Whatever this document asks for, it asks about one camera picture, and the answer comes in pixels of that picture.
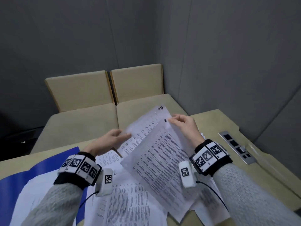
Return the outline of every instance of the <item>black cable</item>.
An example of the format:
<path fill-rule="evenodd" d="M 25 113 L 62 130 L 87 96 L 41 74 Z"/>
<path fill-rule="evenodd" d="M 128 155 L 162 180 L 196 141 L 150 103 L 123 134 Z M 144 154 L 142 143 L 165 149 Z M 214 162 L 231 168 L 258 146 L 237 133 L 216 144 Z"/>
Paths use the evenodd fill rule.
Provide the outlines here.
<path fill-rule="evenodd" d="M 81 205 L 79 206 L 79 209 L 84 205 L 84 203 L 85 203 L 90 197 L 92 197 L 94 194 L 98 194 L 98 193 L 99 193 L 99 191 L 97 191 L 97 192 L 95 192 L 95 193 L 92 193 L 89 197 L 87 197 L 87 199 L 84 200 L 83 203 L 81 203 Z"/>
<path fill-rule="evenodd" d="M 204 184 L 205 186 L 207 186 L 209 189 L 211 189 L 215 194 L 216 194 L 216 196 L 221 200 L 221 202 L 224 204 L 224 206 L 225 206 L 225 208 L 228 210 L 228 208 L 227 208 L 227 206 L 225 205 L 225 203 L 223 202 L 223 200 L 219 197 L 219 195 L 210 187 L 210 186 L 208 186 L 206 183 L 204 183 L 204 182 L 200 182 L 200 181 L 195 181 L 196 183 L 202 183 L 202 184 Z"/>

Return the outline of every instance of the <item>chair backrest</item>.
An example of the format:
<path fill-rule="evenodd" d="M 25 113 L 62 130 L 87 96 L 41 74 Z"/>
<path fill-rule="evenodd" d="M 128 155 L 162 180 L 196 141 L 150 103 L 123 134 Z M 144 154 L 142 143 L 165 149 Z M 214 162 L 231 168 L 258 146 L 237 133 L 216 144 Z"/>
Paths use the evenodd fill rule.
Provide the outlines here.
<path fill-rule="evenodd" d="M 60 112 L 114 103 L 104 70 L 47 78 L 45 83 Z"/>
<path fill-rule="evenodd" d="M 117 103 L 164 94 L 161 64 L 110 72 Z"/>

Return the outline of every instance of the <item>table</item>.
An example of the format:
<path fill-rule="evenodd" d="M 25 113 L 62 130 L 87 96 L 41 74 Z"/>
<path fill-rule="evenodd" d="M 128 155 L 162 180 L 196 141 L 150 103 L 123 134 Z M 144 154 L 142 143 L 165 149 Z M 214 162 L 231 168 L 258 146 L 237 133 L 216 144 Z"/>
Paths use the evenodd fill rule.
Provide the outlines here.
<path fill-rule="evenodd" d="M 284 167 L 271 155 L 265 154 L 260 151 L 254 145 L 252 146 L 258 152 L 258 155 L 251 152 L 248 148 L 247 150 L 250 151 L 252 155 L 258 160 L 258 163 L 247 165 L 220 137 L 218 133 L 227 130 L 239 144 L 252 144 L 244 135 L 239 132 L 239 127 L 220 110 L 216 109 L 204 113 L 199 113 L 192 115 L 191 117 L 195 119 L 199 130 L 204 133 L 205 137 L 222 144 L 231 155 L 233 163 L 239 168 L 243 169 L 256 183 L 258 183 L 258 185 L 260 185 L 262 188 L 264 188 L 281 202 L 283 202 L 289 209 L 296 210 L 301 207 L 301 181 L 286 167 Z M 0 162 L 0 179 L 18 172 L 29 170 L 38 162 L 73 147 L 78 146 L 82 150 L 91 141 L 93 140 L 88 140 L 32 155 L 2 161 Z M 170 216 L 167 217 L 167 223 L 169 226 L 178 225 Z M 190 211 L 186 214 L 181 225 L 202 225 L 202 223 L 198 219 L 195 212 Z M 235 225 L 235 223 L 230 218 L 220 223 L 219 225 L 228 226 Z"/>

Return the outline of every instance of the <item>blue folder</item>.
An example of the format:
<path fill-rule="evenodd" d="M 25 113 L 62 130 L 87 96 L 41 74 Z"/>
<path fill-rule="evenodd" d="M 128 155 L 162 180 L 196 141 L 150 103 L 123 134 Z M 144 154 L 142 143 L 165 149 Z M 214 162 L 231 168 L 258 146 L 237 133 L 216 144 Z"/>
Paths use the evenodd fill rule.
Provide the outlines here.
<path fill-rule="evenodd" d="M 17 202 L 18 196 L 27 182 L 41 174 L 57 170 L 70 155 L 77 154 L 79 147 L 72 148 L 50 158 L 39 162 L 29 171 L 20 172 L 0 180 L 0 219 L 1 225 L 9 226 L 13 209 Z M 81 203 L 86 199 L 87 189 L 84 190 Z M 85 205 L 77 213 L 76 224 L 85 217 Z"/>

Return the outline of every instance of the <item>hand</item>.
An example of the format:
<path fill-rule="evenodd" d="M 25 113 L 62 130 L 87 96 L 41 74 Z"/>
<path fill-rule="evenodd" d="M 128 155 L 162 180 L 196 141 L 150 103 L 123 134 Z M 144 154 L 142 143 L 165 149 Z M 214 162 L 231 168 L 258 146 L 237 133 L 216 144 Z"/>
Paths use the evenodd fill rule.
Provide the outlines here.
<path fill-rule="evenodd" d="M 183 135 L 190 141 L 194 148 L 205 141 L 192 117 L 175 114 L 174 117 L 169 118 L 168 121 L 180 128 Z"/>
<path fill-rule="evenodd" d="M 132 136 L 130 133 L 120 135 L 121 132 L 122 130 L 120 129 L 112 129 L 107 134 L 88 144 L 85 147 L 84 152 L 88 152 L 96 157 L 107 153 L 112 148 L 118 149 L 121 144 Z"/>

